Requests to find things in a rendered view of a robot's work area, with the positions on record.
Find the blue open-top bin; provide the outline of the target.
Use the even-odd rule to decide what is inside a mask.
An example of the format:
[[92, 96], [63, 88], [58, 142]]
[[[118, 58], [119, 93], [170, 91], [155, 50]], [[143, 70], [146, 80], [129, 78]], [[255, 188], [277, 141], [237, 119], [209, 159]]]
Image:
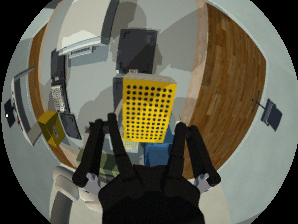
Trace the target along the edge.
[[173, 143], [173, 137], [174, 135], [172, 135], [172, 132], [170, 131], [170, 126], [168, 124], [167, 132], [163, 143], [147, 142], [146, 152], [144, 149], [144, 166], [153, 167], [157, 165], [167, 165], [170, 150]]

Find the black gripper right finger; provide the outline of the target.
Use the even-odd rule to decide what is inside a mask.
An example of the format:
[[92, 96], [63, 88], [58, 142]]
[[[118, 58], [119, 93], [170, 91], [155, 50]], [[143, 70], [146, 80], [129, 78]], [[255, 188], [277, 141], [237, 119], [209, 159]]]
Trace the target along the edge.
[[167, 163], [169, 169], [162, 189], [162, 195], [166, 198], [172, 198], [180, 192], [184, 167], [185, 139], [195, 178], [194, 185], [200, 190], [200, 194], [219, 184], [221, 177], [212, 165], [197, 126], [191, 125], [188, 127], [181, 122], [174, 107], [171, 110], [169, 126], [174, 137]]

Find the large grey bench mat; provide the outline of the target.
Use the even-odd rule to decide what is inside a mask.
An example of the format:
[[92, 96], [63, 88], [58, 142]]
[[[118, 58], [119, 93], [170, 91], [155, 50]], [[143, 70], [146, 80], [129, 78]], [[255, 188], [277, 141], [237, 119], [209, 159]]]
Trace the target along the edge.
[[[65, 16], [74, 0], [59, 5], [49, 25], [41, 60], [41, 82], [46, 110], [55, 111], [51, 89], [51, 52], [57, 42]], [[66, 93], [70, 113], [75, 116], [82, 140], [67, 137], [62, 147], [79, 152], [85, 148], [84, 132], [89, 122], [108, 121], [114, 111], [113, 78], [121, 29], [158, 31], [152, 74], [173, 78], [177, 83], [173, 107], [181, 118], [192, 75], [197, 40], [197, 0], [119, 0], [108, 46], [95, 47], [93, 53], [69, 59], [65, 55]]]

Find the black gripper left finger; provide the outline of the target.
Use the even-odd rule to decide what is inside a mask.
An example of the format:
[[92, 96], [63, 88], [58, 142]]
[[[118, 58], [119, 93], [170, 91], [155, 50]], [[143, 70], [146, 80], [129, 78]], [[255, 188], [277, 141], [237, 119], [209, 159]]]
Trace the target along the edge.
[[126, 193], [131, 199], [140, 199], [144, 194], [144, 189], [126, 153], [119, 132], [123, 120], [122, 99], [116, 110], [107, 114], [107, 118], [108, 121], [95, 120], [85, 145], [81, 163], [73, 174], [72, 181], [85, 192], [98, 197], [101, 189], [101, 181], [98, 176], [102, 148], [105, 134], [110, 132], [116, 164]]

